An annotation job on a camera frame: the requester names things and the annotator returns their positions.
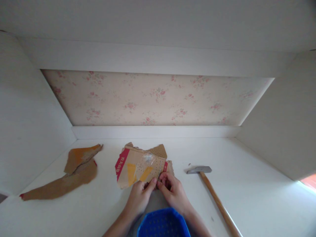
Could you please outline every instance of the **blue basket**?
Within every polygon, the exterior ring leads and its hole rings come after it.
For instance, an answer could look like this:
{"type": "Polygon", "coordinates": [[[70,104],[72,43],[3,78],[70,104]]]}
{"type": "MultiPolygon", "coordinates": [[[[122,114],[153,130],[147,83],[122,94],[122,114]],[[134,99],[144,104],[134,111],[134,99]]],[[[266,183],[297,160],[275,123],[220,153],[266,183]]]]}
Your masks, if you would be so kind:
{"type": "Polygon", "coordinates": [[[138,227],[137,237],[190,237],[184,218],[173,208],[147,213],[138,227]]]}

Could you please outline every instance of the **red stripe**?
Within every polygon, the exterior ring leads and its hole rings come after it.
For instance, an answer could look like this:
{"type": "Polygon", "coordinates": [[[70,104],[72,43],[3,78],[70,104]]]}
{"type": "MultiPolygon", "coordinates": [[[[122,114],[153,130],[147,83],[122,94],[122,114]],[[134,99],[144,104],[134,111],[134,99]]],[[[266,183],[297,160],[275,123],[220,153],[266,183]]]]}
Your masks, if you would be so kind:
{"type": "Polygon", "coordinates": [[[119,176],[120,176],[122,168],[125,164],[128,153],[129,153],[129,149],[125,148],[125,150],[119,155],[119,159],[116,162],[115,170],[116,170],[117,181],[119,180],[119,176]]]}
{"type": "Polygon", "coordinates": [[[168,163],[167,163],[167,161],[165,161],[164,172],[167,171],[167,167],[168,167],[168,163]]]}

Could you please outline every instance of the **floral wallpaper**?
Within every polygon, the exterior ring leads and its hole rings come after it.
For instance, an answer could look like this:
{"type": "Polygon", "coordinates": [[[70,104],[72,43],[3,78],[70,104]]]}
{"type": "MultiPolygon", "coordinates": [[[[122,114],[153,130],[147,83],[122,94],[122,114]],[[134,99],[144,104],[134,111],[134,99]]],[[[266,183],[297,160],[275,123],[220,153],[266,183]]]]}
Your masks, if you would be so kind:
{"type": "Polygon", "coordinates": [[[240,125],[273,80],[42,72],[74,126],[240,125]]]}

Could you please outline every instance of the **brown cardboard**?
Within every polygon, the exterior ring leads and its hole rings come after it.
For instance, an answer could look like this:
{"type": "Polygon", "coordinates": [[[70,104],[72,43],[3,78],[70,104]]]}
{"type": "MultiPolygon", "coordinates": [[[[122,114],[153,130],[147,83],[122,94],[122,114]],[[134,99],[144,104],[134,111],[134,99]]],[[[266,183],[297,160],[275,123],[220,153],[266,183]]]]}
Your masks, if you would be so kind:
{"type": "Polygon", "coordinates": [[[158,179],[164,171],[173,174],[172,162],[166,158],[163,144],[147,151],[133,147],[132,143],[126,144],[115,165],[118,186],[124,189],[138,180],[150,182],[154,177],[158,179]]]}
{"type": "Polygon", "coordinates": [[[94,155],[102,149],[103,145],[88,148],[72,149],[68,153],[68,160],[63,177],[56,179],[42,187],[21,194],[22,200],[55,199],[69,193],[82,184],[93,180],[97,174],[97,164],[94,155]]]}

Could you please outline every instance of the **metal hammer head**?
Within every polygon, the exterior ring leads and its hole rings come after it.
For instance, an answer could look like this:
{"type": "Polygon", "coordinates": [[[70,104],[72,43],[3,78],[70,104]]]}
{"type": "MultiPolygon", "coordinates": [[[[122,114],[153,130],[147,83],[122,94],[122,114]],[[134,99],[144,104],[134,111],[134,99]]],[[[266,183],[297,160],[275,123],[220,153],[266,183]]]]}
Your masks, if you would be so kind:
{"type": "Polygon", "coordinates": [[[212,169],[209,166],[196,166],[195,168],[188,170],[187,174],[200,173],[200,172],[210,173],[212,172],[212,169]]]}

